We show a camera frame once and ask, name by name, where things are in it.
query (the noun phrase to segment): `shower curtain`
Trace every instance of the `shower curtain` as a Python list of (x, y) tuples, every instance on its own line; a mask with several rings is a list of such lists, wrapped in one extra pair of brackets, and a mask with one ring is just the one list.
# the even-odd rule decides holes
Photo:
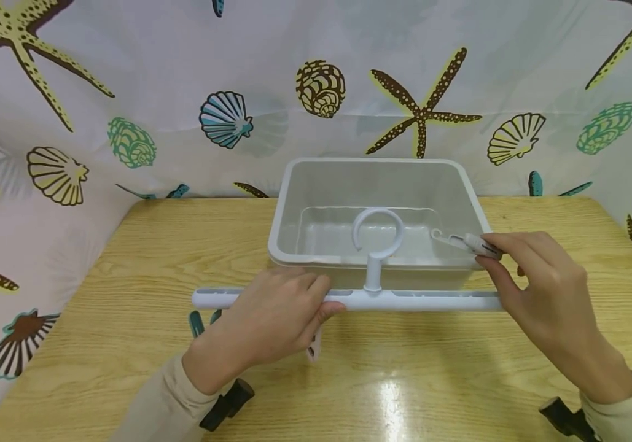
[(632, 239), (632, 0), (0, 0), (0, 400), (131, 205), (297, 157), (452, 159)]

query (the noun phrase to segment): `right hand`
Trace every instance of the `right hand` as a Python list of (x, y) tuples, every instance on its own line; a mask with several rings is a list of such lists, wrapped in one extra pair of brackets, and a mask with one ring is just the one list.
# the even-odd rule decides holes
[(529, 280), (521, 289), (499, 261), (475, 258), (527, 338), (591, 401), (631, 397), (632, 371), (599, 331), (586, 270), (545, 232), (487, 233), (482, 238), (508, 253), (518, 265), (517, 275)]

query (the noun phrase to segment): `white plastic tub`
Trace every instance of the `white plastic tub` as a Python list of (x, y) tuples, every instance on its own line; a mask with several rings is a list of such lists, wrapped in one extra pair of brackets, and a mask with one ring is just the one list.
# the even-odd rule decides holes
[(491, 229), (465, 170), (447, 160), (299, 158), (286, 167), (269, 236), (271, 259), (284, 266), (315, 266), (334, 289), (362, 287), (367, 254), (394, 240), (390, 218), (373, 215), (353, 246), (353, 220), (372, 206), (404, 221), (404, 242), (382, 271), (390, 290), (459, 290), (474, 256), (438, 242), (445, 236)]

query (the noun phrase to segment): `left hand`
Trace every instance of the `left hand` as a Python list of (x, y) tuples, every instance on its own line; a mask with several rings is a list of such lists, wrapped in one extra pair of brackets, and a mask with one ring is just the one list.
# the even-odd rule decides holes
[(182, 359), (190, 381), (210, 395), (251, 366), (302, 352), (325, 321), (345, 310), (323, 302), (329, 290), (328, 276), (298, 267), (261, 271), (190, 345)]

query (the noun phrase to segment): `wrist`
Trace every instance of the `wrist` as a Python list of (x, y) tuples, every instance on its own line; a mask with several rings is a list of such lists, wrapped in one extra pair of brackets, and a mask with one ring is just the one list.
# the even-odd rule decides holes
[(217, 327), (208, 327), (190, 343), (182, 366), (190, 383), (207, 396), (216, 394), (247, 368), (233, 341)]
[(601, 335), (586, 352), (566, 355), (557, 367), (591, 402), (615, 404), (632, 397), (632, 370)]

